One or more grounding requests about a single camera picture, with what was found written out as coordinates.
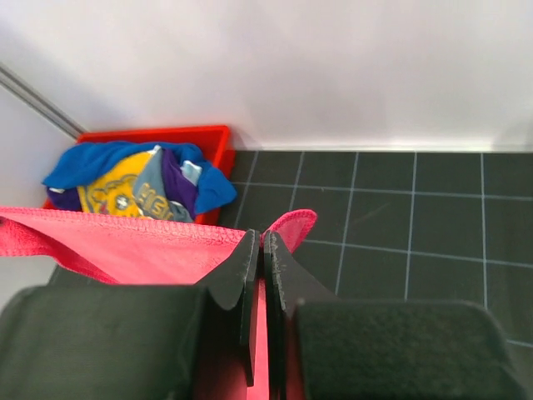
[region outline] black grid surface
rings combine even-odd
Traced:
[[[295,259],[325,286],[341,298],[479,303],[533,382],[533,155],[239,152],[232,181],[239,196],[220,225],[264,230],[315,210]]]

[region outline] pink cloth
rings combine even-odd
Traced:
[[[245,233],[41,208],[0,207],[0,217],[0,256],[47,255],[66,269],[111,284],[193,284],[229,257]],[[269,230],[279,232],[293,252],[315,221],[312,210],[298,210],[284,214]],[[259,296],[256,376],[248,400],[268,399],[264,282]]]

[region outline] white wall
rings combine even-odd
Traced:
[[[533,0],[2,0],[0,54],[91,130],[533,149]]]
[[[0,121],[0,205],[40,207],[41,180],[73,140],[1,86]],[[20,289],[46,283],[54,265],[48,257],[0,257],[0,309]]]

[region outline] yellow cloth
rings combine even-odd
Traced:
[[[135,204],[133,186],[152,155],[153,151],[133,154],[90,185],[78,186],[82,210],[85,213],[142,217]]]

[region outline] red basket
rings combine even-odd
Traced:
[[[227,178],[232,172],[235,161],[235,150],[230,144],[230,129],[225,125],[210,127],[165,127],[158,129],[142,129],[118,132],[90,132],[81,135],[77,143],[105,143],[113,140],[126,140],[133,143],[169,142],[196,144],[203,156],[220,169]],[[55,209],[47,200],[43,208]],[[200,214],[195,223],[216,225],[220,208]]]

